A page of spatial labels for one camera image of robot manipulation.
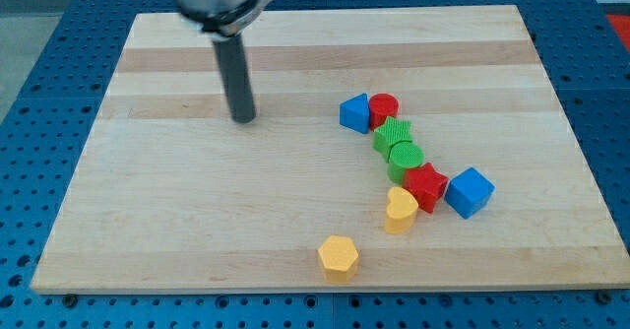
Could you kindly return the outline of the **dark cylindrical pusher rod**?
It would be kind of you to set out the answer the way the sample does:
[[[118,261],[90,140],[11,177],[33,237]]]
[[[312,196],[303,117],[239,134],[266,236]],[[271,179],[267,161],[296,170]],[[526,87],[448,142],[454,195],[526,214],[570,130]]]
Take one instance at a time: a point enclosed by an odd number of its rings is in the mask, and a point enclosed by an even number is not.
[[[249,123],[256,117],[245,49],[240,34],[213,42],[231,119]]]

